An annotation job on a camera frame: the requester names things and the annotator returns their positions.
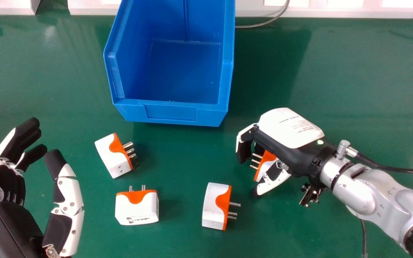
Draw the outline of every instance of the cable connector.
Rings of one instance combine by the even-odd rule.
[[[97,140],[95,147],[112,178],[132,171],[138,163],[133,142],[122,144],[116,133]]]
[[[159,221],[159,197],[156,190],[133,191],[130,186],[128,192],[116,195],[116,219],[121,225],[142,225]]]
[[[228,219],[237,219],[237,213],[230,212],[229,206],[240,207],[231,202],[232,186],[222,183],[208,183],[203,201],[202,226],[216,230],[226,230]]]

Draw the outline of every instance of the blue storage container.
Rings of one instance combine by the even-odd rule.
[[[105,47],[127,121],[219,126],[234,65],[234,0],[122,0]]]

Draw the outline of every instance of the silver robotic arm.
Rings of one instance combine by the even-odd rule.
[[[59,150],[44,145],[24,152],[41,137],[39,121],[31,118],[13,128],[0,144],[0,258],[70,257],[77,251],[84,220],[82,194],[76,175]],[[56,207],[43,235],[23,207],[29,165],[44,157],[54,180]]]
[[[376,224],[413,257],[413,190],[384,171],[413,173],[413,169],[379,165],[346,140],[336,148],[320,128],[288,108],[270,110],[257,124],[239,132],[236,153],[239,163],[251,158],[255,180],[261,175],[251,191],[254,195],[265,194],[290,176],[306,176],[309,183],[302,188],[301,205],[318,203],[321,193],[331,191],[353,215]],[[272,164],[280,170],[268,178]]]

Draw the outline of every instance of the power adapter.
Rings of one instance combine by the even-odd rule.
[[[159,197],[156,190],[133,191],[130,186],[128,192],[116,195],[116,219],[121,225],[141,225],[159,221]]]
[[[208,183],[203,201],[202,226],[216,230],[226,230],[227,219],[237,219],[237,213],[230,212],[229,206],[240,207],[231,202],[232,186],[222,183]]]
[[[132,171],[138,163],[133,142],[122,144],[116,133],[97,140],[95,147],[112,178]]]

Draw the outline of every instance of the green table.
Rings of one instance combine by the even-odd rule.
[[[112,23],[70,16],[59,1],[42,1],[37,16],[0,16],[0,141],[35,116],[40,142],[75,170],[86,210],[76,258],[361,256],[360,222],[331,193],[310,209],[298,205],[305,179],[252,199],[254,170],[236,162],[236,133],[288,106],[334,143],[349,139],[377,162],[413,167],[413,20],[280,19],[237,31],[230,108],[219,128],[124,121],[102,58]],[[135,142],[141,159],[116,180],[94,147],[112,132]],[[42,162],[25,178],[26,207],[42,229],[53,182]],[[412,176],[395,178],[413,188]],[[208,182],[232,185],[232,200],[242,203],[225,232],[201,227]],[[158,190],[160,222],[119,225],[115,194],[141,184]],[[408,257],[367,227],[370,257]]]

